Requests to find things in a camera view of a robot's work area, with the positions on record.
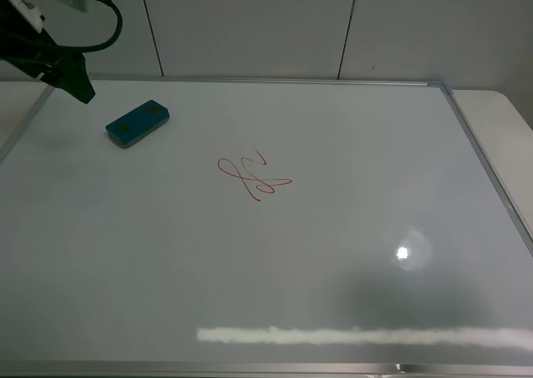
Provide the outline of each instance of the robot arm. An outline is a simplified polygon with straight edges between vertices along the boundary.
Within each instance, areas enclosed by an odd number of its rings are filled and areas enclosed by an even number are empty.
[[[83,0],[59,0],[84,10]],[[0,0],[0,59],[11,63],[28,76],[61,88],[83,103],[94,97],[85,68],[85,52],[110,47],[120,36],[122,15],[111,0],[96,0],[117,15],[117,27],[111,37],[86,47],[57,45],[42,27],[44,16],[38,8],[23,0]]]

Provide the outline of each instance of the whiteboard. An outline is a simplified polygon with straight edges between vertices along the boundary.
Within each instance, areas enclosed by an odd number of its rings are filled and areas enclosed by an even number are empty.
[[[0,361],[531,364],[533,260],[440,89],[94,87],[0,165]]]

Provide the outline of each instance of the blue eraser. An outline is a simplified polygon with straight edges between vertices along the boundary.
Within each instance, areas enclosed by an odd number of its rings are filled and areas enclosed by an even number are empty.
[[[106,130],[109,138],[117,146],[126,148],[162,126],[169,118],[170,114],[166,107],[155,101],[148,101],[111,124],[107,124]]]

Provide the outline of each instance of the red marker scribble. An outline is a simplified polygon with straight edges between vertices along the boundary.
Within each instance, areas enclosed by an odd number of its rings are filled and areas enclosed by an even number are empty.
[[[255,150],[255,151],[259,155],[259,157],[261,158],[260,162],[256,162],[256,161],[254,161],[252,159],[248,159],[247,157],[241,157],[242,168],[244,168],[244,170],[248,173],[248,175],[250,177],[243,176],[241,174],[241,172],[239,172],[239,169],[237,168],[237,166],[235,166],[235,164],[233,164],[233,162],[231,160],[228,160],[228,159],[226,159],[224,157],[222,159],[219,159],[217,164],[218,164],[218,168],[220,169],[221,172],[226,173],[228,176],[239,178],[242,181],[242,183],[244,184],[244,187],[247,189],[247,191],[250,194],[250,196],[253,197],[256,201],[261,201],[261,199],[256,197],[252,193],[252,191],[250,191],[250,187],[248,186],[248,182],[259,182],[258,184],[256,184],[256,189],[258,191],[261,191],[261,192],[267,193],[267,194],[272,194],[272,193],[274,193],[276,191],[274,189],[274,187],[279,187],[281,185],[290,184],[290,183],[292,183],[292,180],[287,180],[287,179],[283,179],[283,178],[261,179],[261,178],[257,178],[255,175],[253,175],[250,172],[250,170],[248,170],[248,167],[246,166],[246,164],[244,164],[244,162],[256,163],[256,164],[260,164],[262,166],[266,166],[267,165],[267,161],[262,156],[262,154],[259,153],[257,150]],[[222,162],[229,163],[233,167],[234,172],[229,172],[228,170],[225,170],[221,166]]]

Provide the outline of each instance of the aluminum whiteboard frame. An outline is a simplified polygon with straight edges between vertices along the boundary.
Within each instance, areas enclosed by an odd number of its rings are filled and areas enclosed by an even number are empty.
[[[259,84],[328,84],[328,85],[382,85],[440,88],[451,110],[468,138],[527,249],[533,256],[533,236],[522,221],[516,205],[506,192],[500,178],[489,162],[483,148],[466,120],[453,92],[441,82],[386,82],[386,81],[333,81],[333,80],[275,80],[275,79],[176,79],[164,77],[98,77],[98,81],[150,82],[235,82]],[[48,87],[19,125],[16,132],[0,149],[0,163],[10,152],[32,118],[52,93]],[[533,376],[532,366],[483,365],[422,365],[392,363],[212,363],[173,361],[0,361],[0,376],[172,376],[187,378],[331,378],[360,375],[417,375],[417,376]]]

